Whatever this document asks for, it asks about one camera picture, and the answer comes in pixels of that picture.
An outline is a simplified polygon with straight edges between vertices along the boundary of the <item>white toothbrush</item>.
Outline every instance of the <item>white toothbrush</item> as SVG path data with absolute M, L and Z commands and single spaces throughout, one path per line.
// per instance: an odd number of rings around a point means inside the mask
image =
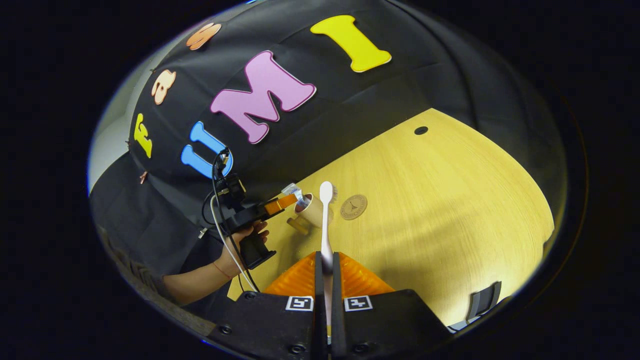
M 335 186 L 328 181 L 320 185 L 320 201 L 323 204 L 322 212 L 322 270 L 324 279 L 324 308 L 326 310 L 326 324 L 331 326 L 331 298 L 333 290 L 333 250 L 329 243 L 329 204 L 338 197 Z

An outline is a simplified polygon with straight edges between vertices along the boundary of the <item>white cable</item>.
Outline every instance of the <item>white cable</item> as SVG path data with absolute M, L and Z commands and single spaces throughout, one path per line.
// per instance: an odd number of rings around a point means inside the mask
M 229 251 L 229 255 L 231 255 L 231 258 L 234 260 L 234 262 L 238 266 L 238 269 L 240 269 L 240 274 L 242 274 L 244 276 L 244 279 L 249 284 L 249 286 L 251 286 L 251 289 L 253 289 L 253 291 L 255 291 L 255 292 L 258 292 L 253 287 L 253 284 L 251 283 L 251 281 L 249 281 L 249 278 L 243 272 L 242 266 L 240 266 L 240 264 L 236 260 L 236 257 L 234 256 L 234 253 L 229 248 L 229 245 L 227 245 L 225 237 L 222 236 L 222 230 L 220 230 L 220 225 L 218 224 L 218 218 L 216 217 L 216 212 L 213 209 L 213 199 L 216 199 L 216 203 L 218 204 L 218 207 L 220 207 L 220 201 L 218 200 L 218 194 L 213 194 L 213 196 L 211 197 L 211 201 L 209 202 L 209 205 L 211 205 L 211 214 L 213 215 L 213 222 L 216 223 L 216 229 L 218 230 L 218 234 L 220 235 L 220 238 L 222 239 L 222 243 L 225 244 L 225 247 L 227 248 L 227 251 Z

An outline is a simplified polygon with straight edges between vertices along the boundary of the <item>table surface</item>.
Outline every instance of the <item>table surface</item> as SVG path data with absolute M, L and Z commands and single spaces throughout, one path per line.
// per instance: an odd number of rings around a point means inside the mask
M 416 135 L 421 126 L 428 131 Z M 329 226 L 333 251 L 395 290 L 415 290 L 445 325 L 463 321 L 471 294 L 495 281 L 502 281 L 499 300 L 525 284 L 554 230 L 547 200 L 527 171 L 475 129 L 434 109 L 297 185 L 317 196 L 323 181 L 338 189 Z M 356 194 L 367 198 L 367 208 L 345 220 L 340 207 Z M 277 254 L 251 272 L 260 289 L 320 250 L 320 229 L 305 236 L 287 224 L 296 217 L 293 208 L 268 220 L 267 246 Z M 228 296 L 241 292 L 234 279 Z

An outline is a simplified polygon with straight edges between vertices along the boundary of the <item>screw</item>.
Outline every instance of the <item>screw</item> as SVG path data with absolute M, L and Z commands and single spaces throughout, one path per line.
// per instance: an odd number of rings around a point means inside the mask
M 218 330 L 220 330 L 220 332 L 224 335 L 229 335 L 231 334 L 231 328 L 226 326 L 226 325 L 222 325 L 220 327 L 218 327 Z
M 416 135 L 422 135 L 422 134 L 426 133 L 427 131 L 429 131 L 428 127 L 420 126 L 413 133 L 415 133 Z
M 353 347 L 354 352 L 367 352 L 369 351 L 369 346 L 367 344 L 358 344 Z
M 302 344 L 295 344 L 289 349 L 289 352 L 292 354 L 300 354 L 304 352 L 306 349 Z

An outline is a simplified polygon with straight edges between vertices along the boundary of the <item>hand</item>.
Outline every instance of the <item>hand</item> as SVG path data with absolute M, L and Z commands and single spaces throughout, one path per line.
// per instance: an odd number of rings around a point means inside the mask
M 234 257 L 236 258 L 240 266 L 242 266 L 242 260 L 240 259 L 240 256 L 237 255 L 236 250 L 234 249 L 234 246 L 231 243 L 231 239 L 233 239 L 233 241 L 236 243 L 236 247 L 238 248 L 238 250 L 240 250 L 240 241 L 242 241 L 242 239 L 244 239 L 245 237 L 251 235 L 251 233 L 253 232 L 253 229 L 255 228 L 256 231 L 262 237 L 262 241 L 267 242 L 267 235 L 269 235 L 269 231 L 268 230 L 262 231 L 266 226 L 267 226 L 266 222 L 256 221 L 249 228 L 244 229 L 242 231 L 238 231 L 237 233 L 232 234 L 231 238 L 227 237 L 225 239 L 225 243 L 227 243 L 228 248 L 233 252 Z M 240 274 L 240 269 L 238 269 L 236 263 L 231 258 L 231 254 L 227 250 L 227 247 L 224 247 L 222 249 L 222 254 L 215 261 L 215 263 L 220 268 L 220 270 L 222 270 L 228 276 L 233 277 Z

